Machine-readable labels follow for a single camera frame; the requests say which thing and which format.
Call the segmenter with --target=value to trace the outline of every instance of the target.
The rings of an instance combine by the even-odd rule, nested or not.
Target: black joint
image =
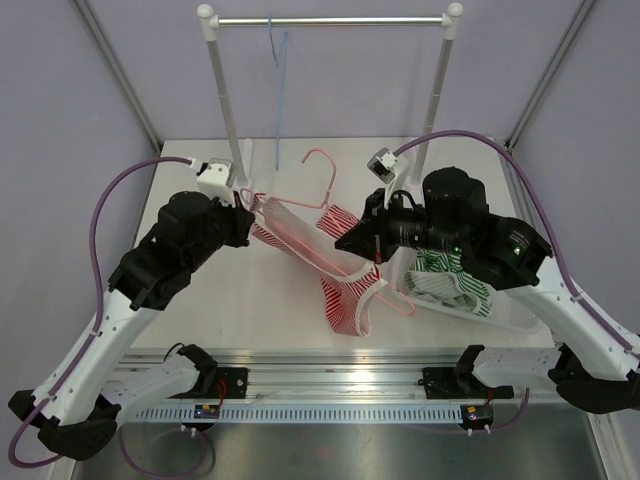
[[[563,345],[560,351],[549,378],[568,403],[597,415],[640,407],[640,375],[636,372],[629,372],[623,381],[600,380],[584,369],[569,347]]]
[[[200,170],[196,172],[196,177],[199,177],[200,175],[202,175],[208,166],[209,164],[207,162],[202,162],[202,166],[200,167]]]
[[[388,216],[384,208],[384,188],[378,188],[367,197],[362,219],[336,240],[335,247],[377,264],[388,261],[398,249],[398,245],[387,239]]]
[[[16,392],[9,400],[9,408],[24,421],[35,408],[32,390]],[[56,417],[38,414],[31,425],[38,428],[38,438],[53,453],[74,460],[87,460],[102,450],[118,429],[115,419],[120,405],[112,405],[102,395],[96,400],[89,418],[73,425],[60,426]]]
[[[495,419],[493,405],[486,402],[482,405],[463,405],[460,407],[460,416],[462,423],[460,428],[465,431],[486,430],[491,427]]]
[[[480,352],[484,350],[484,345],[469,345],[464,353],[460,356],[456,363],[453,373],[456,377],[471,375],[473,372],[473,364],[475,363]]]
[[[178,355],[182,355],[193,362],[193,365],[200,375],[190,393],[194,395],[205,395],[209,392],[215,382],[218,362],[197,345],[191,344],[178,350]]]
[[[109,289],[130,299],[133,310],[164,310],[216,251],[225,245],[249,245],[255,216],[235,195],[232,207],[200,192],[176,193],[140,244],[122,257],[109,278]]]

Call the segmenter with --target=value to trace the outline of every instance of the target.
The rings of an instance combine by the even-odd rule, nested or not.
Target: white pole cap
[[[447,13],[444,15],[448,17],[448,22],[443,22],[443,25],[447,27],[447,30],[444,32],[445,40],[453,40],[456,38],[456,32],[458,30],[458,22],[460,21],[460,16],[464,12],[464,8],[462,4],[458,2],[453,2],[447,8]]]
[[[216,40],[216,31],[211,25],[214,21],[213,8],[211,5],[203,3],[198,7],[198,17],[200,18],[200,24],[202,25],[202,33],[207,42],[214,42]]]

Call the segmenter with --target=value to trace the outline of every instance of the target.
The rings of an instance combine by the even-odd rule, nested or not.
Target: metal floor
[[[497,407],[496,424],[515,413]],[[186,434],[146,443],[168,427],[131,424],[125,441],[136,462],[172,475],[198,459]],[[606,478],[586,416],[568,406],[533,406],[512,430],[467,438],[453,426],[417,425],[217,425],[207,436],[202,480],[585,479]],[[74,480],[146,478],[124,462],[117,442],[79,463]]]

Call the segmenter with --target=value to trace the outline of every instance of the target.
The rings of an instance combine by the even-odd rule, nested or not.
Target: red striped garment
[[[368,304],[386,282],[372,262],[336,250],[333,245],[358,219],[333,205],[315,228],[273,199],[262,203],[262,213],[264,219],[258,219],[253,235],[316,269],[331,329],[344,335],[368,336],[371,333]]]

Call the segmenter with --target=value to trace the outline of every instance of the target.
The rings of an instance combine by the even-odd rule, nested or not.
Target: metal rod
[[[522,110],[518,121],[516,122],[513,130],[507,138],[506,145],[510,152],[513,151],[516,144],[518,143],[518,140],[520,140],[520,138],[522,137],[524,130],[527,128],[529,121],[531,120],[533,114],[537,111],[542,98],[548,90],[551,81],[556,76],[556,73],[558,72],[560,66],[564,63],[564,59],[566,58],[567,53],[571,49],[572,45],[575,42],[575,39],[582,30],[582,27],[585,25],[586,20],[593,12],[594,7],[597,3],[598,0],[582,0],[580,5],[578,5],[578,8],[573,14],[569,25],[562,34],[560,42],[551,55],[551,58],[549,59],[549,62],[547,63],[544,71],[542,72],[542,76],[538,80],[538,83],[533,89],[533,92],[529,96],[527,104]]]
[[[247,184],[247,176],[244,171],[244,164],[242,163],[240,142],[238,141],[238,132],[236,131],[236,122],[233,119],[231,101],[229,100],[229,94],[227,92],[227,82],[224,79],[224,72],[222,70],[222,59],[220,58],[220,50],[218,49],[218,40],[207,41],[207,47],[209,48],[211,66],[213,67],[213,74],[216,78],[216,85],[218,87],[218,98],[220,99],[220,106],[222,107],[224,125],[227,129],[227,137],[229,138],[229,147],[231,148],[231,159],[234,164],[235,178],[239,184]]]
[[[325,17],[272,18],[274,27],[442,26],[443,16],[434,17]],[[268,18],[217,18],[218,27],[267,27]]]
[[[447,65],[449,64],[449,56],[451,55],[452,46],[453,40],[449,40],[447,38],[442,40],[440,57],[438,58],[438,67],[436,69],[435,79],[433,80],[433,88],[431,90],[431,97],[429,98],[429,107],[427,108],[427,115],[424,121],[422,135],[429,135],[431,132],[433,132],[433,124],[436,119],[436,113],[438,113],[440,94],[442,93],[442,85],[444,83],[444,76],[447,73]],[[422,178],[422,171],[424,170],[424,162],[427,158],[429,143],[430,142],[425,142],[418,147],[416,163],[413,166],[413,171],[411,172],[411,177],[409,178],[409,182],[413,185],[417,185]]]
[[[142,128],[142,130],[144,131],[147,140],[154,150],[154,153],[156,155],[160,155],[162,151],[162,142],[158,137],[158,133],[156,132],[153,124],[151,123],[151,120],[142,107],[142,103],[140,102],[140,100],[138,100],[138,97],[136,96],[135,91],[131,86],[131,82],[129,82],[129,79],[124,73],[124,69],[120,65],[120,62],[118,61],[118,58],[116,57],[113,48],[109,43],[107,35],[105,34],[104,28],[100,24],[98,17],[96,16],[87,0],[73,0],[73,4],[76,7],[78,15],[80,16],[94,41],[96,42],[100,54],[107,63],[107,67],[111,71],[116,84],[120,88],[122,96],[131,109],[131,112],[140,125],[140,128]]]

